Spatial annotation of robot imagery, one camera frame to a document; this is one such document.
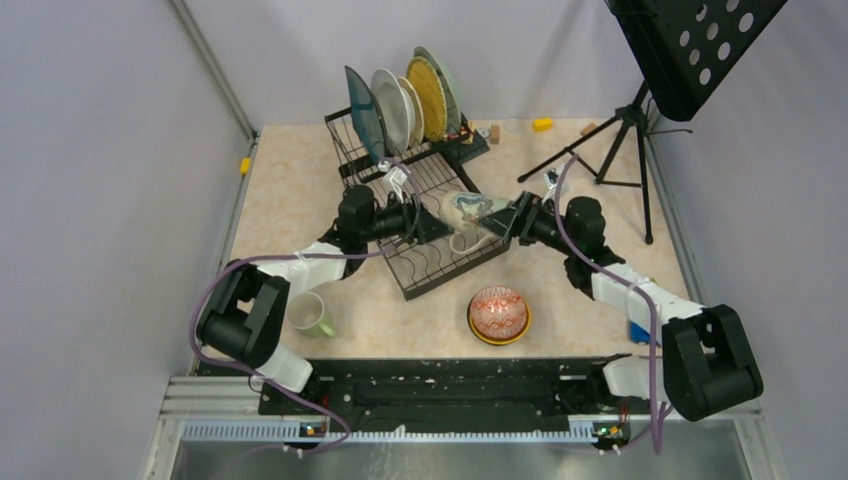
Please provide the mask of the beige mug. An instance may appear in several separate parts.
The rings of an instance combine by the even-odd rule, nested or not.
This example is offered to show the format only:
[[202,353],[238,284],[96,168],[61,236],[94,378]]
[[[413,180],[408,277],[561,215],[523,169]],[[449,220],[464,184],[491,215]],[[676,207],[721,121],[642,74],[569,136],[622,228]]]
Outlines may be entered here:
[[440,200],[439,217],[454,233],[449,237],[450,250],[468,255],[497,238],[480,224],[480,219],[507,207],[510,200],[468,191],[450,191]]

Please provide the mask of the black wire dish rack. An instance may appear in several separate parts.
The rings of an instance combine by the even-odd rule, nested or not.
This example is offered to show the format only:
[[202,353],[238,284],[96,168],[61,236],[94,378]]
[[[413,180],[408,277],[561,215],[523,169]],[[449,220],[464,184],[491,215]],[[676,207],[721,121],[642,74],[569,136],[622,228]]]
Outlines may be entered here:
[[443,197],[453,191],[479,191],[464,163],[489,151],[489,146],[466,120],[459,137],[415,145],[399,160],[412,178],[399,190],[382,181],[384,173],[373,162],[354,131],[351,109],[324,117],[340,161],[344,199],[339,219],[344,227],[369,220],[363,238],[385,250],[383,258],[403,297],[412,300],[506,253],[509,244],[485,240],[478,234],[450,236],[457,230],[443,223]]

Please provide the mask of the cream floral plate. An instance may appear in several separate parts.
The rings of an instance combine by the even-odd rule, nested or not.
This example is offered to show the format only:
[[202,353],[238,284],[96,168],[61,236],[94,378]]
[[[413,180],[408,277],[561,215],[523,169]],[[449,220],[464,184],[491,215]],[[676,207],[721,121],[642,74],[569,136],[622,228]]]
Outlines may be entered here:
[[420,145],[424,138],[424,118],[420,97],[412,83],[405,77],[397,78],[398,84],[405,94],[408,110],[409,138],[407,147],[412,148]]

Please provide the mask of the light green flower plate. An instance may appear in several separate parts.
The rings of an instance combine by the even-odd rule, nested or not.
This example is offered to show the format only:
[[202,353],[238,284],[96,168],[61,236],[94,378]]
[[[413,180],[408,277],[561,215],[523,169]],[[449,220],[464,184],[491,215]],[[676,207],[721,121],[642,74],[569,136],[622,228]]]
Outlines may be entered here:
[[448,134],[459,134],[462,127],[462,112],[459,104],[458,89],[447,64],[424,46],[416,46],[414,55],[425,58],[436,70],[442,84],[447,107]]

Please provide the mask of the white plate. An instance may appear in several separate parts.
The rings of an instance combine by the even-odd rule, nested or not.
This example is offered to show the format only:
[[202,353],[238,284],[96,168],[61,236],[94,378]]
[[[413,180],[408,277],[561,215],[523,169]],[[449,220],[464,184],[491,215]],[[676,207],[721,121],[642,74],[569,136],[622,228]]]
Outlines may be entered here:
[[390,156],[401,156],[409,146],[414,124],[411,99],[398,78],[387,69],[373,73],[370,88],[383,115],[387,152]]

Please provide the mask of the dark teal square plate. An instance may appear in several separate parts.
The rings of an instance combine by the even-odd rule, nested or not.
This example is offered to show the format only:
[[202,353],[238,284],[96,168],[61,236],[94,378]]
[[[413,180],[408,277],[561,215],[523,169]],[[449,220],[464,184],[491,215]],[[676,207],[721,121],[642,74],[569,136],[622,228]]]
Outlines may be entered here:
[[345,66],[344,70],[354,131],[371,161],[377,165],[386,157],[387,150],[382,111],[362,76],[350,66]]

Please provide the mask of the yellow bamboo pattern plate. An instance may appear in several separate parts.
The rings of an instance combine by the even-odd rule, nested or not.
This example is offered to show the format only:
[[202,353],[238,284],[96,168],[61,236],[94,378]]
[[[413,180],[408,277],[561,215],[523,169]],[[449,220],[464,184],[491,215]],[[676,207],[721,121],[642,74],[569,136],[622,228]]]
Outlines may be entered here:
[[441,142],[447,134],[447,103],[435,68],[424,57],[415,56],[407,66],[406,78],[419,96],[424,137],[430,142]]

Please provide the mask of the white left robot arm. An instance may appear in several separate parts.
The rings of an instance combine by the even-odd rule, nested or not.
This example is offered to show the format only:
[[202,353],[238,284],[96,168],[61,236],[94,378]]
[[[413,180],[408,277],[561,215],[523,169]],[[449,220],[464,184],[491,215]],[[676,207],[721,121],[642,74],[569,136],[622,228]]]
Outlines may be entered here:
[[273,381],[283,387],[283,401],[292,410],[308,413],[319,404],[321,388],[310,379],[310,362],[281,342],[289,301],[350,277],[372,257],[372,242],[396,239],[420,245],[453,232],[415,197],[391,194],[380,206],[369,187],[348,187],[336,219],[309,247],[230,262],[193,315],[191,344],[208,345],[236,368]]

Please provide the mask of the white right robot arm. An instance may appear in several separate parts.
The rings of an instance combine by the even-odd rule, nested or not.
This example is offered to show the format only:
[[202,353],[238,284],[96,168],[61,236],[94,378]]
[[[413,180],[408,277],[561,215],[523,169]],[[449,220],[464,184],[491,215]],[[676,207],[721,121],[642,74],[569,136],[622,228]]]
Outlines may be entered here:
[[664,402],[696,422],[764,392],[763,378],[738,313],[683,299],[636,272],[605,243],[600,203],[572,198],[563,215],[552,201],[524,192],[482,216],[479,225],[504,240],[541,243],[565,256],[571,285],[623,314],[655,347],[647,357],[607,361],[586,385],[589,404],[612,412],[627,397]]

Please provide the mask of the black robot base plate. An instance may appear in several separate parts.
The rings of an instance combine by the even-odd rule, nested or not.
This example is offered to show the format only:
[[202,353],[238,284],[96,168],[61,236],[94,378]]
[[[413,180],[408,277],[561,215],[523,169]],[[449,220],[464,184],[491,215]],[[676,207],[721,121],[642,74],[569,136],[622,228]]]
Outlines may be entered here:
[[345,442],[626,442],[644,400],[612,396],[604,357],[316,360],[292,400],[260,379],[258,413],[270,440]]

